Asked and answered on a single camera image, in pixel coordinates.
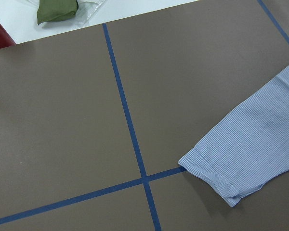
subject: blue grid line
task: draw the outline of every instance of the blue grid line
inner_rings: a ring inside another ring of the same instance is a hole
[[[278,21],[274,18],[274,16],[272,15],[272,13],[270,12],[270,10],[266,7],[266,5],[264,4],[264,2],[262,0],[257,0],[258,3],[260,4],[260,6],[262,7],[262,9],[264,10],[264,12],[269,16],[269,18],[271,19],[272,23],[275,25],[275,27],[278,29],[278,31],[280,32],[280,34],[284,37],[284,39],[287,41],[287,43],[289,44],[289,36],[286,34],[286,32],[283,30],[283,28],[281,27],[281,25],[278,23]]]
[[[135,133],[135,129],[134,129],[134,126],[133,126],[133,123],[132,123],[132,120],[131,120],[131,114],[130,114],[129,107],[128,107],[128,104],[127,104],[127,101],[126,101],[126,97],[125,97],[125,94],[124,94],[123,85],[122,85],[122,82],[121,82],[121,78],[120,78],[117,62],[116,62],[116,59],[115,59],[115,54],[114,54],[114,51],[112,49],[111,40],[110,40],[110,36],[109,36],[109,32],[108,32],[106,24],[103,24],[103,29],[104,29],[104,35],[105,35],[105,39],[106,39],[106,43],[107,43],[107,47],[108,47],[108,52],[109,52],[111,64],[112,64],[112,67],[113,67],[113,70],[114,70],[114,74],[115,74],[115,78],[116,78],[116,82],[117,82],[120,98],[121,98],[121,101],[122,101],[122,106],[123,106],[126,122],[128,124],[128,127],[129,127],[129,131],[130,131],[130,135],[131,135],[131,141],[133,143],[133,147],[134,147],[134,151],[135,151],[138,167],[139,167],[139,170],[140,170],[141,177],[142,177],[142,179],[144,181],[144,189],[145,189],[144,191],[145,191],[146,198],[147,198],[147,201],[148,201],[148,204],[149,204],[150,213],[151,213],[151,217],[152,217],[152,220],[153,220],[154,228],[155,228],[156,231],[161,231],[161,226],[160,226],[160,222],[159,222],[159,219],[158,219],[158,213],[156,211],[156,207],[155,207],[153,195],[152,195],[152,192],[151,192],[150,184],[149,184],[149,181],[147,179],[147,174],[146,174],[146,171],[145,171],[145,165],[144,165],[141,153],[140,153],[139,144],[138,144],[136,133]]]
[[[174,174],[177,174],[177,173],[181,173],[181,172],[184,172],[184,171],[186,171],[185,168],[177,167],[177,168],[173,168],[173,169],[170,169],[170,170],[167,170],[167,171],[159,172],[159,173],[147,176],[147,180],[145,181],[145,183],[147,181],[157,180],[157,179],[164,178],[164,177],[167,177],[167,176],[171,176],[171,175],[174,175]],[[103,195],[106,195],[106,194],[109,194],[109,193],[113,193],[113,192],[116,192],[116,191],[120,191],[120,190],[123,190],[123,189],[134,187],[136,185],[140,185],[140,184],[143,184],[143,183],[144,183],[144,180],[142,178],[139,178],[139,179],[131,180],[131,181],[128,181],[128,182],[125,182],[125,183],[122,183],[122,184],[117,184],[117,185],[114,185],[114,186],[111,186],[111,187],[108,187],[108,188],[104,188],[104,189],[100,189],[100,190],[97,190],[97,191],[94,191],[94,192],[90,192],[90,193],[87,193],[87,194],[84,194],[84,195],[80,195],[80,196],[72,197],[72,198],[69,198],[69,199],[66,199],[66,200],[63,200],[63,201],[55,202],[55,203],[50,204],[50,205],[45,205],[45,206],[42,206],[42,207],[33,208],[31,210],[27,210],[27,211],[24,211],[24,212],[20,212],[20,213],[16,213],[16,214],[13,214],[13,215],[10,215],[10,216],[6,216],[6,217],[3,217],[3,218],[0,218],[0,225],[4,224],[4,223],[11,222],[11,221],[19,220],[19,219],[22,219],[22,218],[27,218],[27,217],[30,217],[30,216],[33,216],[33,215],[36,215],[36,214],[39,214],[39,213],[48,212],[48,211],[51,211],[51,210],[54,210],[54,209],[57,209],[57,208],[61,208],[61,207],[67,206],[67,205],[72,205],[72,204],[76,204],[76,203],[79,203],[79,202],[82,202],[82,201],[90,200],[90,199],[93,199],[95,197],[103,196]]]

